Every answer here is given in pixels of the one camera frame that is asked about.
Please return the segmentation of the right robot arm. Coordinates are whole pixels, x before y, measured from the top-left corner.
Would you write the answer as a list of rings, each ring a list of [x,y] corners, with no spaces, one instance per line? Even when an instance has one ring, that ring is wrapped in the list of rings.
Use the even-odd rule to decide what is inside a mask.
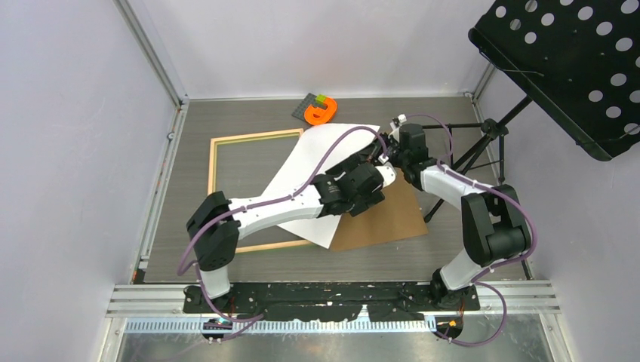
[[[450,309],[491,268],[525,256],[534,246],[534,230],[513,187],[480,183],[431,157],[419,124],[395,118],[390,126],[379,159],[400,169],[415,189],[460,211],[463,249],[432,274],[427,291],[434,307]]]

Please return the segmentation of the wooden picture frame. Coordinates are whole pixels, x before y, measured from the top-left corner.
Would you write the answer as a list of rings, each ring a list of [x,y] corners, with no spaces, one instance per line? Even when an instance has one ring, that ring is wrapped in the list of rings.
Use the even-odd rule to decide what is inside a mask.
[[[228,137],[216,137],[210,141],[210,154],[208,164],[208,191],[207,194],[211,194],[216,189],[216,172],[217,172],[217,156],[219,155],[218,147],[223,145],[229,145],[234,143],[246,143],[263,140],[275,140],[280,138],[299,138],[304,132],[303,128],[294,128],[288,130],[275,130],[261,133],[247,133],[242,135],[228,136]],[[266,250],[278,250],[292,247],[306,247],[311,246],[312,243],[307,240],[296,241],[281,241],[270,244],[260,244],[253,246],[237,247],[236,253],[252,253]]]

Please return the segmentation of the orange plastic horseshoe piece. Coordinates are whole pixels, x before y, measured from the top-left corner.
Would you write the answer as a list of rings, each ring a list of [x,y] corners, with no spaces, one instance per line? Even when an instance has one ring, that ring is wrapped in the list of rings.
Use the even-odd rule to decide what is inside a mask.
[[[305,121],[312,125],[322,125],[329,123],[337,113],[338,105],[337,101],[333,98],[327,97],[326,107],[309,106],[305,111]]]

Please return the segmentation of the brown backing board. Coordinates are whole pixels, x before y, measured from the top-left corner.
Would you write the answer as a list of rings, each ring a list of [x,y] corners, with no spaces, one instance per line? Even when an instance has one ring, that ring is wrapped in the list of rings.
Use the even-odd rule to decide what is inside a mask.
[[[383,194],[385,199],[364,213],[341,216],[329,250],[354,250],[428,233],[414,187],[400,170]]]

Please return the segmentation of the green building brick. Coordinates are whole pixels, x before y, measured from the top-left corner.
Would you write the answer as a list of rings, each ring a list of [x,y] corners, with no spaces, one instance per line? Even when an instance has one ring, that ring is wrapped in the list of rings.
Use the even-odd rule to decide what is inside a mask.
[[[317,107],[326,107],[327,103],[325,102],[327,97],[323,94],[319,94],[315,97],[314,105]]]

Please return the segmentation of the landscape photo print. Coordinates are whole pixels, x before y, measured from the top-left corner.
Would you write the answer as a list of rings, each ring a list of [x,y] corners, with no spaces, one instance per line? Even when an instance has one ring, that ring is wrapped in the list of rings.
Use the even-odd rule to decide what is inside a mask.
[[[303,184],[317,167],[330,146],[345,132],[357,124],[322,124],[313,126],[302,133],[290,155],[278,170],[263,194],[274,198],[277,192],[290,191]],[[345,137],[323,163],[320,173],[338,164],[351,154],[368,146],[379,131],[376,125],[368,124],[366,130],[357,130]],[[339,216],[325,216],[320,219],[302,219],[279,225],[280,228],[314,244],[328,249],[339,225]]]

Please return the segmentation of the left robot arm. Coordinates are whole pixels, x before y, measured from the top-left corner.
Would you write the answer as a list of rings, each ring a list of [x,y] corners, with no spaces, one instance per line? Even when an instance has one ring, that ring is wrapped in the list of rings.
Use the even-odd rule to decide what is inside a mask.
[[[195,253],[203,303],[214,312],[230,306],[227,266],[244,237],[285,222],[346,213],[357,216],[383,201],[383,189],[395,178],[389,163],[352,158],[289,192],[235,199],[222,191],[210,194],[186,223],[187,250]]]

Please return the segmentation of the black perforated music stand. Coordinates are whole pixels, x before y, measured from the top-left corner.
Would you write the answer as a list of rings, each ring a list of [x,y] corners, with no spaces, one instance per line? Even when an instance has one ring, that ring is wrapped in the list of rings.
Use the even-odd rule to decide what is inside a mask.
[[[638,144],[637,1],[496,1],[468,37],[525,97],[454,164],[462,173],[531,103],[595,160]]]

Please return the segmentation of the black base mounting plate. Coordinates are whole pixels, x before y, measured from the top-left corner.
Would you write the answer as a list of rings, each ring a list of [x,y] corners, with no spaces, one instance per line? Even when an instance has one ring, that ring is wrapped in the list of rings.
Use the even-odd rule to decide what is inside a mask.
[[[198,285],[183,289],[183,312],[222,312],[240,321],[354,321],[366,310],[373,321],[416,321],[426,312],[478,311],[474,287],[443,292],[414,281],[235,283],[207,300]]]

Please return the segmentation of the grey building baseplate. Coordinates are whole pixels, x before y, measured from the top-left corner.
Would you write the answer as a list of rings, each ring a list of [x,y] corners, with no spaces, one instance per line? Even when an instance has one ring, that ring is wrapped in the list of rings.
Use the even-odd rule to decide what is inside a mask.
[[[291,116],[298,120],[305,121],[305,111],[309,106],[315,106],[317,104],[316,98],[317,96],[315,94],[308,93],[294,108]]]

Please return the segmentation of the aluminium rail frame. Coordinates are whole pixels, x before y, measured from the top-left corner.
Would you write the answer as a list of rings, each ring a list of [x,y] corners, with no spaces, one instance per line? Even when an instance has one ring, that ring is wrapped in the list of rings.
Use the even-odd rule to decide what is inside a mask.
[[[571,361],[548,281],[489,281],[458,340],[440,339],[445,311],[417,321],[372,321],[366,306],[339,322],[260,321],[207,342],[207,314],[184,314],[182,284],[117,286],[98,361]]]

